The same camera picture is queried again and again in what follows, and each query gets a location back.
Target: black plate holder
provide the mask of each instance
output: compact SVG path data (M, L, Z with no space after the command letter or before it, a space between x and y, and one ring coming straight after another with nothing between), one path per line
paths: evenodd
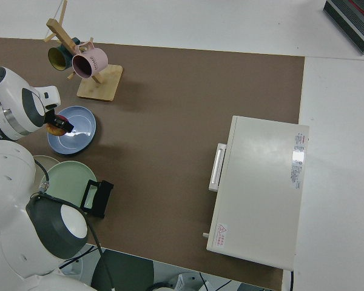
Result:
M93 198L92 208L87 208L87 207L85 207L85 201L89 194L90 186L97 187L97 191ZM114 186L113 184L111 184L110 182L107 182L105 180L102 180L101 182L89 180L86 185L86 189L84 192L83 200L81 201L80 208L83 211L90 213L91 215L104 218L105 209L107 207L108 199L110 196L110 191L112 191L113 186Z

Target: mug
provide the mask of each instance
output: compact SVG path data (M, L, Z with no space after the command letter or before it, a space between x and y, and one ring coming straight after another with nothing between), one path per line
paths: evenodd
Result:
M79 44L78 38L72 38L75 44ZM47 54L51 65L59 71L64 71L72 66L73 55L61 44L59 47L52 47Z
M80 47L86 46L87 50L81 52ZM108 57L100 48L96 48L91 41L76 45L76 55L73 57L74 72L81 78L90 78L108 66Z

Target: food item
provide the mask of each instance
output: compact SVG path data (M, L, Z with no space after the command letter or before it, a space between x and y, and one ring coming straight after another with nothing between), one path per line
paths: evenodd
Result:
M56 115L56 116L57 116L57 117L59 117L59 118L61 118L61 119L63 119L63 120L65 120L65 121L68 121L68 120L67 120L67 118L66 118L65 116L62 116L62 115ZM55 135L55 136L62 136L62 135L64 135L64 134L66 133L66 131L65 131L65 130L60 129L60 128L58 128L58 127L54 126L54 125L53 125L53 124L51 124L51 123L47 123L47 124L46 124L46 129L47 129L47 131L48 131L50 134Z

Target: white robot body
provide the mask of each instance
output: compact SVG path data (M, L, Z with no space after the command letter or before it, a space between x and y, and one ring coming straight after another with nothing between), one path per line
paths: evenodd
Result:
M0 229L24 209L30 199L35 163L23 146L0 141Z
M86 243L84 217L47 196L30 199L35 162L13 142L42 127L58 105L56 87L33 88L0 67L0 291L94 290L58 270Z

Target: wooden base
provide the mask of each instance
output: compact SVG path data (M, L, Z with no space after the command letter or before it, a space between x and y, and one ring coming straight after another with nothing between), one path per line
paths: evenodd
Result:
M100 72L103 83L96 83L92 78L83 79L78 87L77 96L100 101L113 101L122 73L122 66L108 65Z

